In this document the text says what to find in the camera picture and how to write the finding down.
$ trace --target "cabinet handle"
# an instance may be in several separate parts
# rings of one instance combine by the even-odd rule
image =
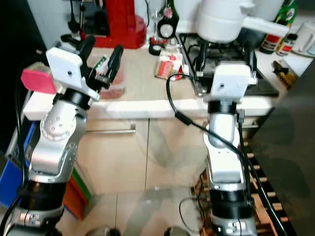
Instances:
[[[136,132],[136,125],[135,124],[131,124],[130,129],[87,131],[88,134],[134,134],[135,132]]]
[[[259,128],[259,125],[256,122],[253,122],[252,124],[243,125],[243,129],[257,129]]]

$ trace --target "gas stove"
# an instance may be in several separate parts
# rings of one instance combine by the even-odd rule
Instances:
[[[200,52],[202,39],[196,33],[180,33],[176,35],[177,40],[182,45],[182,53],[185,63],[189,66],[189,74],[196,75],[195,66],[197,56]],[[221,61],[244,62],[243,50],[235,42],[230,44],[210,44],[207,50],[206,63],[203,77],[190,79],[197,96],[207,94],[211,89],[211,84],[216,66]],[[277,97],[279,92],[263,77],[257,70],[258,83],[249,86],[245,96],[272,96]]]

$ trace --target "kitchen counter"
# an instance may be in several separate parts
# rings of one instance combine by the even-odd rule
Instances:
[[[102,55],[111,55],[112,49],[94,48],[88,59],[93,66]],[[281,57],[256,52],[258,69],[279,91],[278,97],[245,96],[238,109],[245,109],[247,116],[268,114],[286,94],[286,89],[272,72],[271,63]],[[90,119],[125,118],[170,118],[174,116],[168,103],[165,80],[153,76],[158,58],[147,49],[125,49],[122,67],[125,73],[125,93],[115,100],[100,100],[92,104]],[[198,118],[207,116],[207,104],[195,96],[190,80],[171,83],[171,93],[175,105],[187,115]],[[53,94],[34,92],[24,108],[29,120],[40,120],[52,108]]]

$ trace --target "cabinet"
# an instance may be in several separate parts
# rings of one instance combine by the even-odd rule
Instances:
[[[245,118],[245,139],[258,129],[259,119]],[[202,131],[175,118],[88,120],[77,162],[92,191],[104,194],[192,186],[206,155]]]
[[[88,120],[77,162],[95,194],[145,189],[148,123]]]
[[[151,119],[146,189],[194,185],[205,168],[206,154],[199,129],[174,118]]]

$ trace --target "red coffee machine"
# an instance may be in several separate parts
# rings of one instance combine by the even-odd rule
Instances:
[[[93,34],[95,47],[140,48],[146,40],[147,27],[143,18],[135,15],[134,0],[101,0],[103,6],[90,20],[84,16],[84,1],[80,6],[80,35],[85,39]]]

